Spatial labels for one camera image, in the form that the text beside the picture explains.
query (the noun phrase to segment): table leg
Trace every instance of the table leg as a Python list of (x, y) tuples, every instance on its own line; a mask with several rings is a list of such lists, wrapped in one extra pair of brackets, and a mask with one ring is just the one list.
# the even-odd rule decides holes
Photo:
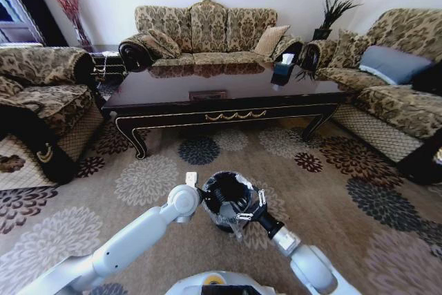
[(146, 143), (142, 137), (135, 130), (134, 123), (127, 117), (116, 117), (115, 125), (117, 129), (124, 135), (124, 137), (133, 145), (136, 150), (135, 157), (137, 159), (144, 159), (150, 153), (147, 150)]
[(328, 105), (327, 108), (324, 109), (324, 111), (321, 114), (318, 114), (315, 116), (315, 118), (309, 123), (306, 129), (302, 132), (302, 140), (304, 142), (307, 142), (313, 134), (313, 132), (324, 122), (326, 122), (332, 115), (335, 113), (335, 111), (338, 109), (339, 105)]

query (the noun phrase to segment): tissue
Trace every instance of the tissue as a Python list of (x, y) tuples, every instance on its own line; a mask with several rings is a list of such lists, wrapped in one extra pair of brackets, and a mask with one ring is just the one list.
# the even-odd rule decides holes
[(284, 53), (282, 55), (282, 63), (284, 65), (290, 65), (294, 57), (295, 55), (293, 53)]

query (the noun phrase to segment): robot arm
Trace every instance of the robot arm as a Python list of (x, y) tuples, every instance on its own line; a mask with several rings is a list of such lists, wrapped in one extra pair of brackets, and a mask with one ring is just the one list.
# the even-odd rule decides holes
[(163, 207), (153, 207), (116, 233), (93, 254), (69, 257), (23, 288), (20, 295), (81, 294), (100, 285), (111, 274), (129, 266), (152, 247), (173, 222), (189, 221), (201, 203), (195, 181), (179, 185), (170, 192)]
[[(108, 276), (122, 271), (152, 247), (166, 233), (170, 223), (191, 219), (207, 193), (195, 188), (196, 173), (187, 173), (186, 183), (172, 189), (163, 207), (153, 207), (143, 213), (93, 254), (63, 260), (18, 294), (81, 294), (84, 290), (100, 285)], [(259, 207), (253, 213), (239, 213), (237, 218), (259, 222), (267, 230), (279, 250), (291, 258), (290, 267), (313, 295), (319, 295), (320, 292), (334, 295), (360, 294), (334, 269), (321, 250), (301, 245), (299, 237), (267, 212), (264, 191), (260, 191)], [(238, 274), (232, 275), (235, 275), (235, 282), (246, 280), (244, 276), (238, 279)], [(181, 289), (185, 283), (178, 284), (177, 287)], [(274, 292), (263, 291), (262, 294)]]

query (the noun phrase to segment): vase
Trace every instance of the vase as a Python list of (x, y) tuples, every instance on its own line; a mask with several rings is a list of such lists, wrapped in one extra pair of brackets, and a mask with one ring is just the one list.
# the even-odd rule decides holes
[(90, 46), (90, 40), (84, 32), (83, 26), (79, 18), (73, 21), (75, 32), (77, 33), (77, 40), (80, 46)]
[(313, 34), (313, 40), (318, 41), (319, 39), (327, 39), (331, 32), (331, 29), (317, 28)]

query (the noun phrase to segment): lattice sofa skirt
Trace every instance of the lattice sofa skirt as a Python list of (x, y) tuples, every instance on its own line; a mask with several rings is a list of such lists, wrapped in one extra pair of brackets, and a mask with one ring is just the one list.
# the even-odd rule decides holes
[(394, 162), (399, 162), (423, 144), (423, 141), (403, 133), (350, 104), (341, 105), (333, 114), (332, 119), (357, 134)]
[[(78, 161), (87, 142), (102, 123), (103, 117), (96, 105), (93, 104), (89, 111), (74, 125), (72, 131), (58, 141), (58, 145), (69, 157)], [(17, 137), (7, 135), (0, 142), (0, 155), (18, 155), (25, 160), (23, 167), (18, 171), (0, 172), (0, 190), (56, 185), (44, 175), (36, 157)]]

